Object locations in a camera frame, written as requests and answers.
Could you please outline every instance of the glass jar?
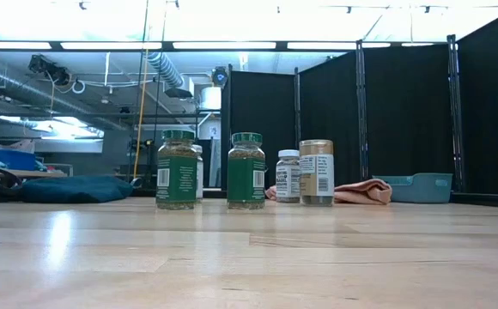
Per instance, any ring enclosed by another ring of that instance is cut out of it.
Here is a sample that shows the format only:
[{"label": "glass jar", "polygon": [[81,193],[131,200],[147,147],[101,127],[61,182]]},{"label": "glass jar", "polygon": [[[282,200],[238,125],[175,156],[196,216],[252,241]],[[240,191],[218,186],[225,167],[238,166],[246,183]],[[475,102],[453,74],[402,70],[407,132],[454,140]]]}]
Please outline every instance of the glass jar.
[{"label": "glass jar", "polygon": [[197,152],[192,147],[194,133],[164,130],[163,146],[157,151],[157,190],[159,209],[193,209],[196,203]]},{"label": "glass jar", "polygon": [[299,150],[280,150],[276,164],[276,202],[298,203],[301,200],[299,191]]},{"label": "glass jar", "polygon": [[265,156],[260,145],[263,136],[242,132],[232,135],[228,152],[228,208],[262,209],[264,207]]},{"label": "glass jar", "polygon": [[196,199],[198,202],[203,201],[203,158],[201,154],[203,153],[203,148],[199,145],[194,145],[194,149],[197,153],[197,189],[196,189]]},{"label": "glass jar", "polygon": [[301,159],[301,201],[305,205],[331,206],[335,179],[333,142],[308,140],[299,144]]}]

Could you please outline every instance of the black room divider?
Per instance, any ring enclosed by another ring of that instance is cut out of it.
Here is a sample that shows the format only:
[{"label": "black room divider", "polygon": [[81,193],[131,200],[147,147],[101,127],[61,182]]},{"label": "black room divider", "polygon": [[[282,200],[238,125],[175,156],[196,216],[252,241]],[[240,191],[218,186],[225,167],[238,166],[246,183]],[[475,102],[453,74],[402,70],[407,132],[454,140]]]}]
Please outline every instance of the black room divider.
[{"label": "black room divider", "polygon": [[301,72],[301,140],[333,141],[335,185],[361,181],[355,79],[353,51]]},{"label": "black room divider", "polygon": [[466,191],[498,194],[498,19],[459,41]]},{"label": "black room divider", "polygon": [[364,53],[369,176],[453,173],[447,46]]},{"label": "black room divider", "polygon": [[268,167],[265,185],[268,188],[276,183],[277,152],[297,149],[294,77],[233,71],[229,82],[231,132],[263,135],[262,150]]}]

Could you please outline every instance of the green lid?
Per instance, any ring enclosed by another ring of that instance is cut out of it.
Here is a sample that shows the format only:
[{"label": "green lid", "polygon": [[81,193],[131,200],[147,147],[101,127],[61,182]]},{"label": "green lid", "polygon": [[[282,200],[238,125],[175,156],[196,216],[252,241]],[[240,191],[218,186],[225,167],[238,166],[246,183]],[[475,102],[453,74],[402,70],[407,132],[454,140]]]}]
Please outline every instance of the green lid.
[{"label": "green lid", "polygon": [[234,133],[232,135],[232,143],[237,143],[237,142],[263,143],[263,136],[258,133],[252,133],[252,132]]},{"label": "green lid", "polygon": [[187,131],[187,130],[164,130],[161,133],[161,137],[163,137],[164,140],[168,139],[186,139],[186,140],[194,140],[196,138],[196,135],[194,132]]}]

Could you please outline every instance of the white lid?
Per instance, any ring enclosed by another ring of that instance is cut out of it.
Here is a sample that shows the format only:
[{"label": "white lid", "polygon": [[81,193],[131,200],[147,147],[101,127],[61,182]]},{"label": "white lid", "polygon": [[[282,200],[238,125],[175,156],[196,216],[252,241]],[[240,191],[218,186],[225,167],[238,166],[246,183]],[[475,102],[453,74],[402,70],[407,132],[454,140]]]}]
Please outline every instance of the white lid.
[{"label": "white lid", "polygon": [[296,157],[298,157],[299,156],[299,150],[293,150],[293,149],[280,150],[277,153],[277,156],[280,157],[280,158],[285,157],[285,156],[296,156]]}]

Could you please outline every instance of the blue box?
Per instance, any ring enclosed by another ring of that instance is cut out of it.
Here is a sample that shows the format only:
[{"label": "blue box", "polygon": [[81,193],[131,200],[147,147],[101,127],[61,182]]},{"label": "blue box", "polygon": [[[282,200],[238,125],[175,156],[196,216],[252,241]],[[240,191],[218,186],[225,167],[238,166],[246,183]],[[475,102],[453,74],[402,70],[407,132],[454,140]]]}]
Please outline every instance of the blue box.
[{"label": "blue box", "polygon": [[35,154],[0,149],[0,161],[6,164],[8,169],[22,171],[33,171],[35,169]]},{"label": "blue box", "polygon": [[403,203],[449,203],[450,173],[416,173],[413,176],[373,176],[392,187],[392,201]]}]

